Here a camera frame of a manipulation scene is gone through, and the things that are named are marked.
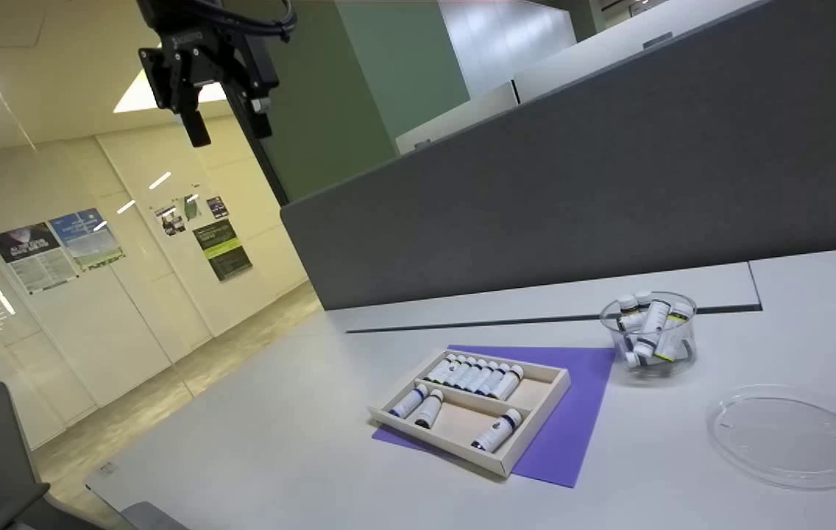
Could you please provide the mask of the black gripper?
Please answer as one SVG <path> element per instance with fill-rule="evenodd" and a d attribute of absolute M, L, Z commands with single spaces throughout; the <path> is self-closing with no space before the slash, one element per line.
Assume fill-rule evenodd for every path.
<path fill-rule="evenodd" d="M 265 51 L 268 38 L 287 43 L 296 29 L 293 0 L 278 0 L 274 22 L 246 19 L 219 0 L 136 0 L 144 25 L 158 37 L 137 63 L 158 109 L 172 112 L 194 149 L 209 146 L 200 93 L 218 82 L 246 138 L 269 135 L 269 93 L 278 85 Z"/>

